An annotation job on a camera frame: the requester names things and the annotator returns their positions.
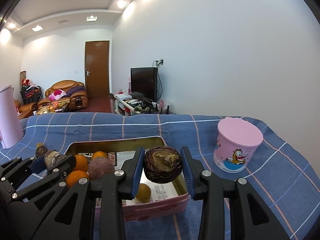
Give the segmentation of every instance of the wooden door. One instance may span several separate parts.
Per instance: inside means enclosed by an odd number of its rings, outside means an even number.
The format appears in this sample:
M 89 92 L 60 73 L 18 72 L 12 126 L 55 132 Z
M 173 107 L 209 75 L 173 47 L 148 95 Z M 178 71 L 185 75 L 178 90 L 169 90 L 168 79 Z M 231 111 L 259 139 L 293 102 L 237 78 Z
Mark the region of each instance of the wooden door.
M 110 94 L 109 45 L 110 41 L 85 43 L 84 74 L 89 99 L 103 98 Z

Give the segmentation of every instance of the air vent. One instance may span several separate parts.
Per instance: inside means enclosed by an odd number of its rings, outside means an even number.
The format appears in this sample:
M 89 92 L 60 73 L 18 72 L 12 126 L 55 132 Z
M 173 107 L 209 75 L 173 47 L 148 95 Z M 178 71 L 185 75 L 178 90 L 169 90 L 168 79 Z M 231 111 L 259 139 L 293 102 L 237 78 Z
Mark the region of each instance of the air vent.
M 68 20 L 61 20 L 61 21 L 58 21 L 59 24 L 65 24 L 65 23 L 68 23 L 69 21 Z

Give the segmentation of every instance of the white box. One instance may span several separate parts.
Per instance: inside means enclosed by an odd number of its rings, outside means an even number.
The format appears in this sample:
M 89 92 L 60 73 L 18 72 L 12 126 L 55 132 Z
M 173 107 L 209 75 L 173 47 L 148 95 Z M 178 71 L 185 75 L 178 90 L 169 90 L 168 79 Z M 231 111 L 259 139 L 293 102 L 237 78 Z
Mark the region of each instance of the white box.
M 132 96 L 129 94 L 117 94 L 115 97 L 119 100 L 126 100 L 126 99 L 132 99 Z

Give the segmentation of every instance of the brown round fruit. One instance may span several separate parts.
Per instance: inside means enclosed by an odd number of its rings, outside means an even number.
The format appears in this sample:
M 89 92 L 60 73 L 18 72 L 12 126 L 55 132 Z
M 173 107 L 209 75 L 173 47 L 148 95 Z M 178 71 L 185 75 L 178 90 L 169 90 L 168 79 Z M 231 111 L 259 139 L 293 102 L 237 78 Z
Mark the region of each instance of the brown round fruit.
M 89 176 L 84 171 L 73 171 L 66 177 L 65 181 L 68 185 L 68 188 L 71 188 L 75 183 L 79 181 L 81 178 L 87 178 L 89 180 Z
M 112 162 L 105 157 L 95 158 L 90 162 L 88 168 L 88 173 L 92 180 L 101 179 L 104 175 L 114 172 L 115 168 L 113 167 Z
M 169 147 L 154 147 L 146 152 L 143 163 L 144 173 L 148 180 L 164 184 L 173 181 L 182 171 L 179 153 Z
M 84 172 L 86 172 L 88 170 L 87 158 L 84 157 L 81 154 L 77 154 L 77 155 L 75 155 L 75 157 L 76 157 L 76 166 L 73 169 L 73 171 L 84 171 Z
M 148 185 L 140 183 L 136 199 L 142 203 L 148 203 L 151 197 L 151 189 Z
M 37 147 L 36 149 L 36 157 L 41 157 L 43 155 L 45 155 L 47 153 L 48 149 L 46 146 L 44 145 L 40 145 L 39 147 Z
M 105 157 L 105 158 L 108 158 L 108 155 L 104 152 L 95 152 L 93 155 L 92 155 L 92 158 L 91 160 L 94 160 L 95 158 L 98 158 L 98 157 Z
M 58 153 L 55 150 L 49 150 L 44 155 L 44 164 L 47 167 L 47 170 L 55 166 L 57 163 L 61 162 L 67 156 L 61 153 Z

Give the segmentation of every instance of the orange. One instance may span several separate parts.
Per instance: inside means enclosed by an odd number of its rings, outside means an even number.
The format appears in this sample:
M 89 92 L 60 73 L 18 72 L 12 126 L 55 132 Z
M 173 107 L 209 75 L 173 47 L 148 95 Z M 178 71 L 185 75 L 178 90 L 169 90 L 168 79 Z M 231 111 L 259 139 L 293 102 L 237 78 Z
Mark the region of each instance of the orange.
M 77 154 L 76 157 L 76 166 L 73 171 L 87 171 L 88 170 L 88 162 L 87 158 L 83 155 Z
M 66 177 L 66 184 L 68 185 L 68 188 L 71 188 L 81 178 L 87 178 L 89 180 L 88 174 L 86 174 L 84 171 L 73 171 L 73 172 L 71 172 L 69 174 L 69 176 Z
M 105 157 L 105 158 L 108 158 L 108 155 L 102 151 L 98 151 L 98 152 L 95 152 L 93 155 L 92 155 L 92 158 L 91 160 L 94 160 L 95 158 L 98 158 L 98 157 Z

